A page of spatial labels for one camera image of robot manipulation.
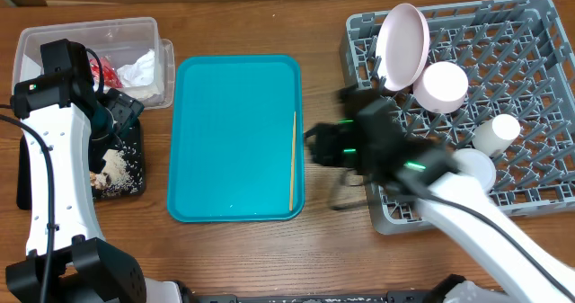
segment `wooden table surface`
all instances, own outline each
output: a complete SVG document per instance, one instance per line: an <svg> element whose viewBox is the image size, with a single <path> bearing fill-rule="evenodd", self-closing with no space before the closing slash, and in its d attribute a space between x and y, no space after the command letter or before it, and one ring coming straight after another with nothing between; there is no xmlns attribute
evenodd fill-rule
<svg viewBox="0 0 575 303"><path fill-rule="evenodd" d="M228 4L142 4L2 11L0 103L8 103L21 31L48 24L152 16L173 42L176 64L196 55L282 53L301 66L304 126L339 118L333 92L341 88L340 46L351 14L471 0L331 0ZM575 41L575 0L553 0ZM136 257L147 277L181 280L198 294L241 296L371 293L429 289L449 273L487 288L494 280L438 230L382 236L366 209L329 211L336 172L307 161L306 204L287 222L182 224L166 209L172 109L145 111L147 190L137 198L97 203L111 244ZM0 265L24 259L31 214L16 207L19 139L2 123L0 136ZM354 196L362 197L359 190ZM575 265L575 213L522 218L517 223L545 250ZM0 272L0 301L14 301Z"/></svg>

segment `teal tray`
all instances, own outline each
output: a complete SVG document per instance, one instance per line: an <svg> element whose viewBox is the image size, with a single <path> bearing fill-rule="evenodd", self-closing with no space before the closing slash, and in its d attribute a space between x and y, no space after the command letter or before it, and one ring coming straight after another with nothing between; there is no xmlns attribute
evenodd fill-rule
<svg viewBox="0 0 575 303"><path fill-rule="evenodd" d="M294 208L289 210L296 111ZM193 57L178 68L168 211L181 222L286 220L304 207L301 73L288 56Z"/></svg>

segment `red wrapper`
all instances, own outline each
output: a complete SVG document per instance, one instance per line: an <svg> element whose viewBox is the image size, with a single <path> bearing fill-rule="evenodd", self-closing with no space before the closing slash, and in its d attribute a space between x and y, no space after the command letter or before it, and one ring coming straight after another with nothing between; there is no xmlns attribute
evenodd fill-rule
<svg viewBox="0 0 575 303"><path fill-rule="evenodd" d="M104 85L111 88L122 88L122 83L118 78L118 74L111 66L110 61L106 57L100 58L102 63L102 71L104 73ZM92 70L93 81L98 84L100 82L100 68L96 59L90 59L90 69Z"/></svg>

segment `dish rack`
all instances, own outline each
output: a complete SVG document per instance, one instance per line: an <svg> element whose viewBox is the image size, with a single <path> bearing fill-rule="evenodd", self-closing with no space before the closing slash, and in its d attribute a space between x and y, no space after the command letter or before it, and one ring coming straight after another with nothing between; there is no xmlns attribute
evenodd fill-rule
<svg viewBox="0 0 575 303"><path fill-rule="evenodd" d="M451 61L470 82L453 113L423 110L405 91L385 98L407 136L433 138L452 149L472 147L473 131L502 113L518 118L521 134L495 158L489 193L509 216L575 209L575 56L552 0L486 0L418 8L429 25L428 64ZM389 11L351 15L341 42L346 85L379 88L375 40ZM432 227L408 203L366 187L372 223L382 234Z"/></svg>

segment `wooden stick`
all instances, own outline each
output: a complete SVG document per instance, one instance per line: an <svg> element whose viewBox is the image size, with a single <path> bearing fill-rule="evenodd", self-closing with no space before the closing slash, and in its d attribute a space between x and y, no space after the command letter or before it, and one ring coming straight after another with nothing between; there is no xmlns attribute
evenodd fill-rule
<svg viewBox="0 0 575 303"><path fill-rule="evenodd" d="M296 112L294 111L294 131L291 142L291 179L289 182L289 211L294 210L294 172L296 169Z"/></svg>

